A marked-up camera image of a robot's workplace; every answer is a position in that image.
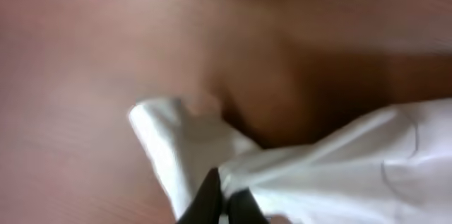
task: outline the brown wood grain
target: brown wood grain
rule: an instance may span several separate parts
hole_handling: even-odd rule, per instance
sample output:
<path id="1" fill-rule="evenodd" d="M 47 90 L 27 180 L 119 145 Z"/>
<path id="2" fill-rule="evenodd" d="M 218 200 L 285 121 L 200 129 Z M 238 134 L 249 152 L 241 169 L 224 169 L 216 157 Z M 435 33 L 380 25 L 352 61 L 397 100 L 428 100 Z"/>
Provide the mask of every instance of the brown wood grain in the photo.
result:
<path id="1" fill-rule="evenodd" d="M 143 98 L 212 94 L 280 146 L 451 97 L 451 12 L 452 0 L 0 0 L 0 223 L 171 223 L 126 119 Z"/>

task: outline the wooden surface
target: wooden surface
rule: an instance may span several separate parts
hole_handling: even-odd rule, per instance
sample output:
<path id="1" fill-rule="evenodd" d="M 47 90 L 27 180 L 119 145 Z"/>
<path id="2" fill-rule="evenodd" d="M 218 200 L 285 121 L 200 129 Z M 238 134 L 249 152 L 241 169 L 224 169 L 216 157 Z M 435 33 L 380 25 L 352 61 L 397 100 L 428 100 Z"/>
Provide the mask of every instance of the wooden surface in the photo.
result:
<path id="1" fill-rule="evenodd" d="M 171 223 L 126 120 L 214 95 L 264 146 L 452 96 L 452 0 L 0 0 L 0 223 Z"/>

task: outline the white cloth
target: white cloth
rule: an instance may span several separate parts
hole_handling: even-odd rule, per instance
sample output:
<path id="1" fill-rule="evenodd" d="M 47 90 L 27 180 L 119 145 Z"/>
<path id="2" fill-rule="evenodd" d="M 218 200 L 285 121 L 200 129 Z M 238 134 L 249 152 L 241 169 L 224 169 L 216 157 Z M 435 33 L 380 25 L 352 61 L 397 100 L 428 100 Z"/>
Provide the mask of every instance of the white cloth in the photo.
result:
<path id="1" fill-rule="evenodd" d="M 314 145 L 267 151 L 175 99 L 129 118 L 176 218 L 218 166 L 225 196 L 248 187 L 264 215 L 293 223 L 452 221 L 452 100 L 386 107 Z"/>

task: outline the wooden table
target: wooden table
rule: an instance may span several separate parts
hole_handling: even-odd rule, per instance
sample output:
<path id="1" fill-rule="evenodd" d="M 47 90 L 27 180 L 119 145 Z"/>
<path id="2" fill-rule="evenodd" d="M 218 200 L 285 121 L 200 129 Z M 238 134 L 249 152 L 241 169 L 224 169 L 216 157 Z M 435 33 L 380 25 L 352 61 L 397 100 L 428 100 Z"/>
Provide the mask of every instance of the wooden table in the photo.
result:
<path id="1" fill-rule="evenodd" d="M 126 113 L 206 95 L 265 146 L 452 96 L 452 0 L 0 0 L 0 223 L 171 223 Z"/>

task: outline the fold in fabric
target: fold in fabric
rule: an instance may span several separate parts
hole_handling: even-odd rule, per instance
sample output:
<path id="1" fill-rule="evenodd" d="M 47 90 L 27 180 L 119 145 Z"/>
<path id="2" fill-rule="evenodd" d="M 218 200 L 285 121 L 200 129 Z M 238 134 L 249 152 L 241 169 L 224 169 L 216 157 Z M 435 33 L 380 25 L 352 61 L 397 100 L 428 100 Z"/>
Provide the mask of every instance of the fold in fabric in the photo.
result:
<path id="1" fill-rule="evenodd" d="M 264 215 L 293 223 L 452 218 L 452 100 L 386 107 L 314 145 L 267 151 L 178 99 L 139 103 L 129 119 L 176 219 L 212 167 L 226 198 L 249 189 Z"/>

